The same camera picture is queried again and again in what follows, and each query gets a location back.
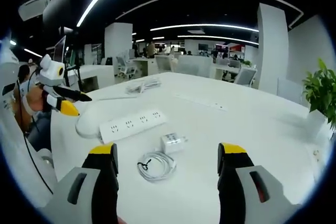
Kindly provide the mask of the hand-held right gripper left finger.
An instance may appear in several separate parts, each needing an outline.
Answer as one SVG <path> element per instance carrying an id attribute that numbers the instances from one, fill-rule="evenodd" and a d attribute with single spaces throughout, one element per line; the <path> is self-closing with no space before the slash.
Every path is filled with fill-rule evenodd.
<path id="1" fill-rule="evenodd" d="M 81 167 L 60 180 L 45 206 L 49 223 L 118 223 L 117 145 L 93 148 Z"/>

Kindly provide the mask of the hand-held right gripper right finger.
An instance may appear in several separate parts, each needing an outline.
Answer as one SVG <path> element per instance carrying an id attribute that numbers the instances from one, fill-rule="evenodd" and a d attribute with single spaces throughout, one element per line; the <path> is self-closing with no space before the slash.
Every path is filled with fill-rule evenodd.
<path id="1" fill-rule="evenodd" d="M 282 183 L 254 165 L 239 145 L 219 143 L 217 173 L 220 223 L 285 223 L 301 207 L 292 204 Z"/>

